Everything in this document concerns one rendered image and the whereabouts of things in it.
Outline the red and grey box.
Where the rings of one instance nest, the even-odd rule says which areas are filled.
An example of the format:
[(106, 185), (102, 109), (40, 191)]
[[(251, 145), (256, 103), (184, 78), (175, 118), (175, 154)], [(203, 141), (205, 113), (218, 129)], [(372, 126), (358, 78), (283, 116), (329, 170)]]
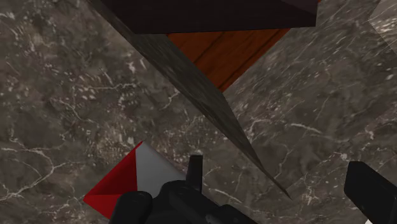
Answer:
[(83, 201), (110, 218), (122, 194), (145, 191), (156, 197), (163, 184), (184, 179), (183, 172), (141, 141), (84, 196)]

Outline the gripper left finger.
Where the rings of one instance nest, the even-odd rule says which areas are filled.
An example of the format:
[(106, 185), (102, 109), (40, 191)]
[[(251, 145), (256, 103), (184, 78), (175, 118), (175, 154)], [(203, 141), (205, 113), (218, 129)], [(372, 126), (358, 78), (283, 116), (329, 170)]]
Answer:
[(189, 158), (185, 180), (164, 183), (153, 198), (148, 192), (121, 195), (108, 224), (257, 224), (235, 207), (217, 205), (202, 194), (203, 156)]

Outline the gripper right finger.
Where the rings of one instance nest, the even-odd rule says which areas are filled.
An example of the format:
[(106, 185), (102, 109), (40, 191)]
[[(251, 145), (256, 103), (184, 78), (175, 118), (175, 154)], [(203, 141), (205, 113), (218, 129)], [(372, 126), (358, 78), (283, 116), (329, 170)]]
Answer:
[(397, 186), (366, 163), (348, 163), (344, 193), (372, 224), (397, 224)]

